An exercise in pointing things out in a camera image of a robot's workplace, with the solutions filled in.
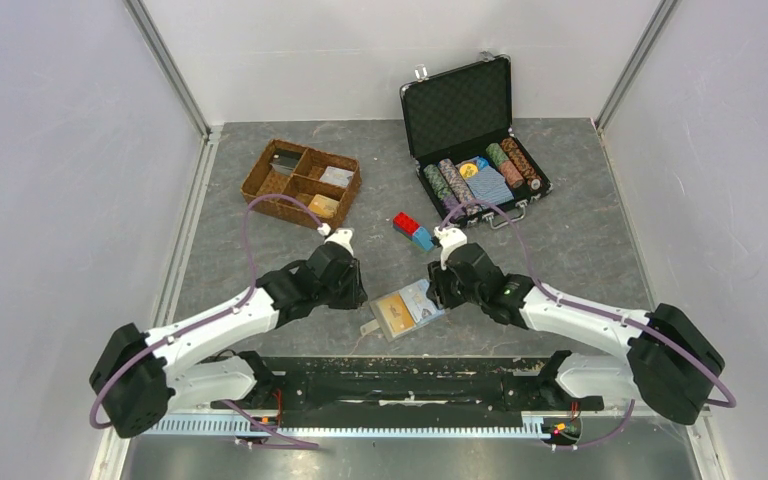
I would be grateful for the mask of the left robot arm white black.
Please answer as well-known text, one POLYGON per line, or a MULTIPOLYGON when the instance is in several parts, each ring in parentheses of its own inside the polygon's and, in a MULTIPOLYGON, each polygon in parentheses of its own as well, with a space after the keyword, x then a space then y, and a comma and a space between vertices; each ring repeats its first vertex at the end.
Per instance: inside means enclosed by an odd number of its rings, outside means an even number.
POLYGON ((274 381, 258 356, 207 358, 321 306, 359 308, 367 296, 350 236, 350 230, 338 230, 308 259, 268 272, 238 296, 186 320, 147 332, 133 323, 117 328, 90 374, 97 395, 92 427, 132 438, 177 408, 220 400, 266 405, 274 381))

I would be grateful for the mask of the gold credit card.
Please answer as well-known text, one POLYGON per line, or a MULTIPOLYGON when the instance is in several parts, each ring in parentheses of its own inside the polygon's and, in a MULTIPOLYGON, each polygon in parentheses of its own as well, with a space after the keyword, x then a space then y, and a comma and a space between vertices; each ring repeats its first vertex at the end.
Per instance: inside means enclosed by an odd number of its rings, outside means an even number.
POLYGON ((406 333, 416 326, 399 293, 374 301, 372 309, 384 331, 391 337, 406 333))

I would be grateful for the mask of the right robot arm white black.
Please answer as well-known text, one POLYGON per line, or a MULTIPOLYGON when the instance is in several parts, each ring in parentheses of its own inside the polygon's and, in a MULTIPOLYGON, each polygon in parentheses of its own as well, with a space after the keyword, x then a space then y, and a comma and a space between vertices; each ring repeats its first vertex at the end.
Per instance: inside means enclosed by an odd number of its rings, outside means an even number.
POLYGON ((442 309, 476 305, 493 321, 550 333, 598 350, 564 355, 537 382, 551 408, 591 396, 642 402, 683 425, 706 406, 736 401, 720 376, 726 363, 679 308, 623 309, 570 296, 522 274, 505 273, 476 243, 442 254, 427 266, 429 298, 442 309))

